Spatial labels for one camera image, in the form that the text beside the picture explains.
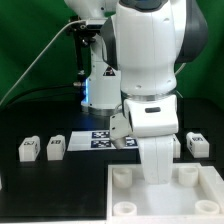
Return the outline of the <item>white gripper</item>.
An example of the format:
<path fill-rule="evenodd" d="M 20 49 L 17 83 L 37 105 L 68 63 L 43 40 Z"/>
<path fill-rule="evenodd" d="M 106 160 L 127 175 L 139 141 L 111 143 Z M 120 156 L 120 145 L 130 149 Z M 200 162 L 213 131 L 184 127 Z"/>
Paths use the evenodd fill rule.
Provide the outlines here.
<path fill-rule="evenodd" d="M 173 136 L 138 139 L 139 154 L 145 181 L 149 184 L 170 182 L 173 164 Z"/>

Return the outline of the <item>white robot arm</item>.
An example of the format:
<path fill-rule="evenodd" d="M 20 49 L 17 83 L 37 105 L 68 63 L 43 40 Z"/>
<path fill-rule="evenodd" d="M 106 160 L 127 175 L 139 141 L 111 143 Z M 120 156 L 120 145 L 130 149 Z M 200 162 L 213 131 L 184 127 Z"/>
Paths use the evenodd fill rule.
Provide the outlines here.
<path fill-rule="evenodd" d="M 196 0 L 64 0 L 91 38 L 84 111 L 110 116 L 121 149 L 137 140 L 150 184 L 170 181 L 178 132 L 174 65 L 194 60 L 207 42 Z"/>

